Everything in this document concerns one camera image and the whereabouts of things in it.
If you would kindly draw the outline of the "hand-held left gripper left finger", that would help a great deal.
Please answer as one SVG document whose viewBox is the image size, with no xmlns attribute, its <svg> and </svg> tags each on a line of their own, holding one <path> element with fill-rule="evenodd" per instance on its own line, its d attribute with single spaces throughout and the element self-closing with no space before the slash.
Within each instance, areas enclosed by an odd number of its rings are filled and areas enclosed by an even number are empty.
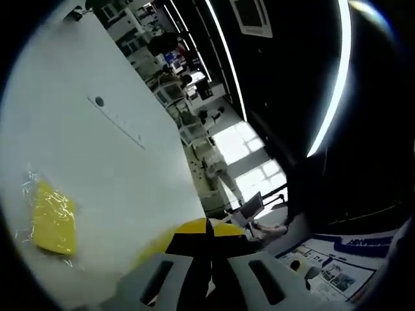
<svg viewBox="0 0 415 311">
<path fill-rule="evenodd" d="M 141 251 L 100 309 L 196 310 L 211 279 L 211 241 L 207 218 L 162 233 Z"/>
</svg>

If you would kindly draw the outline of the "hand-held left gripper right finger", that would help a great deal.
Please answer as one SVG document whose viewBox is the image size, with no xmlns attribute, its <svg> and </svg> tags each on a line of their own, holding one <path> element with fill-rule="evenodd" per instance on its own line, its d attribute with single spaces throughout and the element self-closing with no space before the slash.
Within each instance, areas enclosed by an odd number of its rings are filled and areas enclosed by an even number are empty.
<svg viewBox="0 0 415 311">
<path fill-rule="evenodd" d="M 325 301 L 306 288 L 305 277 L 267 252 L 251 252 L 243 230 L 209 219 L 211 268 L 215 285 L 208 310 L 352 310 Z"/>
</svg>

